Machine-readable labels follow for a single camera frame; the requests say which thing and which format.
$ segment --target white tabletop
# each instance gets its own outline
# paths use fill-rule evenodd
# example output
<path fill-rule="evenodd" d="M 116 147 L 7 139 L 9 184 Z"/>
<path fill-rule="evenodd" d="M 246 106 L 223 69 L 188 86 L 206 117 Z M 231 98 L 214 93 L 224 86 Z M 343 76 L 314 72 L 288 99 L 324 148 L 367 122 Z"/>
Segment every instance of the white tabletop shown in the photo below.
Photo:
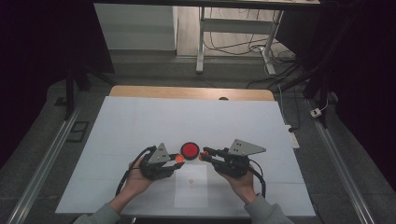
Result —
<path fill-rule="evenodd" d="M 277 102 L 108 96 L 56 213 L 94 213 L 109 202 L 128 163 L 164 143 L 178 153 L 186 142 L 223 149 L 234 139 L 266 147 L 249 156 L 263 169 L 266 199 L 287 216 L 314 216 Z M 255 179 L 255 189 L 261 186 Z M 243 202 L 210 163 L 186 164 L 154 182 L 122 211 L 134 217 L 248 217 Z"/>

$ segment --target white wall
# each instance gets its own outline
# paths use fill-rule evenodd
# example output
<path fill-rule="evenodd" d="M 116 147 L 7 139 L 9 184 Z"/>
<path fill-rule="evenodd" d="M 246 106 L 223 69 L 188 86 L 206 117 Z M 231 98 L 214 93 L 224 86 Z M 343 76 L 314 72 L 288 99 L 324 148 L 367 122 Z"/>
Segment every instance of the white wall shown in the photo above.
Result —
<path fill-rule="evenodd" d="M 109 49 L 176 49 L 176 7 L 94 5 Z"/>

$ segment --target red circular object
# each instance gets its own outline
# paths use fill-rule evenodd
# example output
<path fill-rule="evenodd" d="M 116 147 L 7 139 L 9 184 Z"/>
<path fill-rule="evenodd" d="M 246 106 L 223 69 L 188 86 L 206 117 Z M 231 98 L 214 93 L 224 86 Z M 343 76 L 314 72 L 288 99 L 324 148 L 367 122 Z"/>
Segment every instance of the red circular object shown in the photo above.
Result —
<path fill-rule="evenodd" d="M 181 147 L 180 151 L 186 160 L 191 161 L 198 157 L 199 147 L 193 142 L 188 142 Z"/>

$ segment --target wooden edge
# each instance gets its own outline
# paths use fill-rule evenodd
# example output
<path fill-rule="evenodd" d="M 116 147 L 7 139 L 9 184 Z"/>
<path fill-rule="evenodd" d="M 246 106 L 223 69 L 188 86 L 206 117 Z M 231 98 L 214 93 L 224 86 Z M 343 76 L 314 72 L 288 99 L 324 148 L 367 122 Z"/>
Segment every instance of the wooden edge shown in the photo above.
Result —
<path fill-rule="evenodd" d="M 149 97 L 170 99 L 218 100 L 226 97 L 236 101 L 274 101 L 268 90 L 238 90 L 186 87 L 115 86 L 110 96 Z"/>

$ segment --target sleeve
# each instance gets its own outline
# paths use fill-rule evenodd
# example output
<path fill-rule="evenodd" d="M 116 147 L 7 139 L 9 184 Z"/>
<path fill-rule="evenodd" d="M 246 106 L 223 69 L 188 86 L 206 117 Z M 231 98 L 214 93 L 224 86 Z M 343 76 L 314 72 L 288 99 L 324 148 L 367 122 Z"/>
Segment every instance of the sleeve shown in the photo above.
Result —
<path fill-rule="evenodd" d="M 245 205 L 245 209 L 250 214 L 252 224 L 292 224 L 282 212 L 279 204 L 269 204 L 259 194 L 253 203 Z"/>
<path fill-rule="evenodd" d="M 79 217 L 74 224 L 114 224 L 120 219 L 119 214 L 106 203 L 92 216 L 83 215 Z"/>

